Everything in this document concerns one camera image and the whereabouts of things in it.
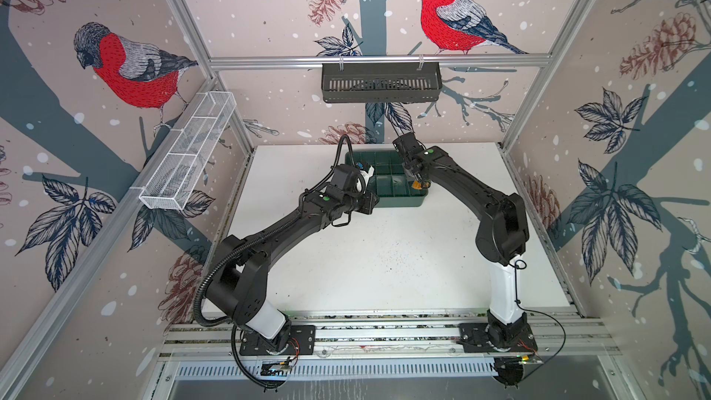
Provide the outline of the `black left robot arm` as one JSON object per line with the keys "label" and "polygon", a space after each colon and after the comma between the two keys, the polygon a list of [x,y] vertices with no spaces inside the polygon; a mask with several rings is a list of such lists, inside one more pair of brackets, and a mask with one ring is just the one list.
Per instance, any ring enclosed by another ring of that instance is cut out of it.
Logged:
{"label": "black left robot arm", "polygon": [[374,168],[342,163],[344,147],[355,157],[351,139],[341,136],[329,173],[300,194],[294,211],[244,239],[230,235],[220,242],[217,262],[194,294],[193,316],[199,325],[211,328],[229,322],[237,331],[255,333],[273,353],[296,341],[289,317],[267,300],[271,268],[307,237],[330,226],[346,227],[354,213],[370,215],[380,201],[368,190]]}

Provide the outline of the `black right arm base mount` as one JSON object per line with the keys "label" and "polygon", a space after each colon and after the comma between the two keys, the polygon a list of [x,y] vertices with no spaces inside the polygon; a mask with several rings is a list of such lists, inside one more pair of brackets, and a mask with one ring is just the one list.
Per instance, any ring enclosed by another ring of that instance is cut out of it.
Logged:
{"label": "black right arm base mount", "polygon": [[537,353],[531,325],[521,318],[510,325],[499,323],[461,323],[458,326],[458,344],[469,354],[485,353]]}

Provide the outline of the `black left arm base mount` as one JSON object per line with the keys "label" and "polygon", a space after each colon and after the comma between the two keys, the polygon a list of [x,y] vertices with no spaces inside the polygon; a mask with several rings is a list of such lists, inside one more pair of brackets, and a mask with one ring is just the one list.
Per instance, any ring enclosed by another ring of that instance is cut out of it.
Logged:
{"label": "black left arm base mount", "polygon": [[247,357],[311,356],[315,343],[315,326],[290,324],[285,325],[273,339],[247,330],[236,342],[240,355]]}

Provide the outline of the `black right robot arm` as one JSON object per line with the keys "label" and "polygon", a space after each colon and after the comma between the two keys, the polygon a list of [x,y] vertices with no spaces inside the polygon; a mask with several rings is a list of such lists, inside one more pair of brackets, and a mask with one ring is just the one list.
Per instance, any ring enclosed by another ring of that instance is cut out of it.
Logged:
{"label": "black right robot arm", "polygon": [[525,204],[519,194],[504,194],[457,164],[439,146],[424,146],[405,133],[394,140],[395,151],[409,177],[422,187],[436,183],[457,198],[479,220],[475,244],[489,262],[492,294],[487,310],[487,334],[496,349],[517,344],[528,325],[518,299],[515,262],[530,238]]}

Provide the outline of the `olive green striped sock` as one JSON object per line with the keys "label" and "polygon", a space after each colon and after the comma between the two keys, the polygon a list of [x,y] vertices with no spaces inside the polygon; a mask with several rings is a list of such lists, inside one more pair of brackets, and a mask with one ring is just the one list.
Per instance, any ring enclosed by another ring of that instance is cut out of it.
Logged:
{"label": "olive green striped sock", "polygon": [[415,180],[411,183],[410,186],[415,190],[423,190],[429,188],[429,183],[427,183],[427,181]]}

